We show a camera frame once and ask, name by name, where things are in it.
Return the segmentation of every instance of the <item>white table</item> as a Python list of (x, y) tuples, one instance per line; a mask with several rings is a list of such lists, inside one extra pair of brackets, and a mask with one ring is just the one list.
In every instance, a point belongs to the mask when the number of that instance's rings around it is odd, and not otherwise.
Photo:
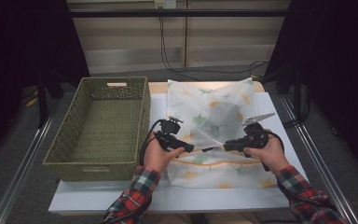
[[(151, 123), (166, 118), (166, 93), (152, 93)], [(306, 177), (292, 144), (282, 126), (273, 103), (266, 92), (255, 94), (259, 114), (276, 115), (260, 124), (281, 137), (287, 160)], [(103, 214), (105, 209), (127, 188), (130, 181), (63, 182), (57, 187), (49, 212), (63, 216)], [(185, 189), (171, 186), (163, 174), (150, 213), (198, 213), (263, 210), (287, 207), (287, 199), (278, 188), (257, 189)]]

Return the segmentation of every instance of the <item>wall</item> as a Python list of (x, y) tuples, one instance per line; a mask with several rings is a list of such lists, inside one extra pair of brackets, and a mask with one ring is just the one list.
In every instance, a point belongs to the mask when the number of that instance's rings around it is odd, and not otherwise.
[[(177, 8), (286, 9), (290, 1), (177, 1)], [(68, 0), (69, 8), (152, 9), (154, 1)], [(163, 18), (171, 67), (268, 61), (283, 18)], [(164, 68), (158, 18), (74, 18), (92, 74)]]

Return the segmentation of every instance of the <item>basket handle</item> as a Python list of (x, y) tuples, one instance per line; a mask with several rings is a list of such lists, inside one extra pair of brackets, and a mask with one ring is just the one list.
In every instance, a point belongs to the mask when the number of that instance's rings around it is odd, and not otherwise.
[(114, 88), (114, 87), (127, 87), (126, 82), (108, 82), (106, 83), (108, 87)]
[(91, 167), (88, 166), (88, 167), (81, 168), (81, 170), (83, 172), (88, 172), (88, 173), (108, 173), (108, 172), (110, 172), (110, 170), (104, 166), (91, 166)]

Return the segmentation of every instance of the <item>person's left hand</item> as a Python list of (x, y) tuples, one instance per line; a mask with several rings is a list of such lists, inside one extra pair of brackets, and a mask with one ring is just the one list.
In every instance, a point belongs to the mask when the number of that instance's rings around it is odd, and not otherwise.
[(146, 148), (144, 157), (144, 166), (147, 166), (160, 174), (170, 164), (170, 160), (179, 156), (185, 151), (184, 147), (179, 147), (172, 151), (165, 151), (162, 149), (158, 140), (155, 137), (155, 133), (152, 132), (149, 137), (149, 145)]

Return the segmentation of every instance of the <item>red plaid shirt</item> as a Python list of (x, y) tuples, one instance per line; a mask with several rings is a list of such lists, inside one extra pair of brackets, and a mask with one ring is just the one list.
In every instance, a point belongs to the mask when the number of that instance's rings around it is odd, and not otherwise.
[[(129, 212), (140, 209), (151, 198), (161, 176), (148, 167), (138, 166), (135, 176), (128, 189), (106, 210), (104, 221), (115, 217), (122, 217)], [(278, 182), (284, 187), (284, 191), (295, 194), (301, 198), (307, 198), (318, 203), (328, 202), (328, 196), (324, 192), (313, 189), (310, 183), (296, 170), (289, 166), (277, 173)], [(293, 214), (302, 223), (347, 223), (339, 213), (331, 208), (315, 206), (301, 202), (290, 194), (285, 193), (289, 200)], [(143, 223), (146, 212), (138, 217), (128, 217), (116, 223)]]

